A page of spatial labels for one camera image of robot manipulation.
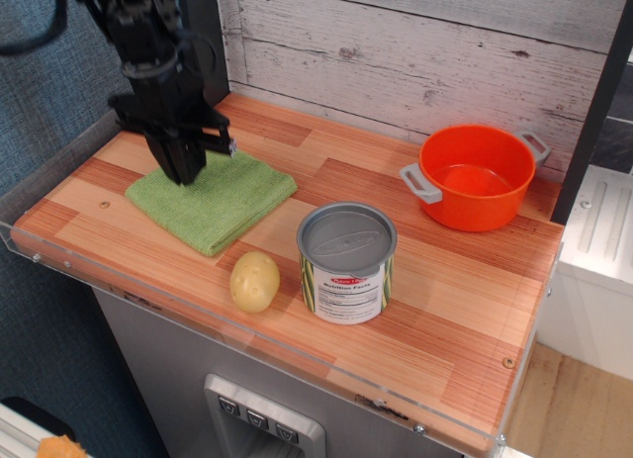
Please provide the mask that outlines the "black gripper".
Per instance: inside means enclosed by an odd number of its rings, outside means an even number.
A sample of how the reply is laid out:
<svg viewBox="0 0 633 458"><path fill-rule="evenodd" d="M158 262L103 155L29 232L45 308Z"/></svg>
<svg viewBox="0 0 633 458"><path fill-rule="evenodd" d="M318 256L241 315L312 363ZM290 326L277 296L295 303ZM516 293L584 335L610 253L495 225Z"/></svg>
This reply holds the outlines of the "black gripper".
<svg viewBox="0 0 633 458"><path fill-rule="evenodd" d="M146 131L150 152L173 182L189 185L195 181L207 164L205 149L235 154L229 120L205 100L199 74L180 62L128 62L122 65L122 73L132 91L110 96L108 104L126 130Z"/></svg>

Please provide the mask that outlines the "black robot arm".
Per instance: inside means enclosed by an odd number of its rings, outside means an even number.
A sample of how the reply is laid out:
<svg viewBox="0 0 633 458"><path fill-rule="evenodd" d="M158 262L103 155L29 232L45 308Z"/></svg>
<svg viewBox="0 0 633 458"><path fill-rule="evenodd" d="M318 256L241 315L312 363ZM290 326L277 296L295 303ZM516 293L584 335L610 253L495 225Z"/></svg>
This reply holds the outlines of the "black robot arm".
<svg viewBox="0 0 633 458"><path fill-rule="evenodd" d="M109 99L120 126L144 135L168 178L189 185L207 152L235 152L229 120L216 108L228 93L219 27L189 29L178 0L77 1L114 46L132 87Z"/></svg>

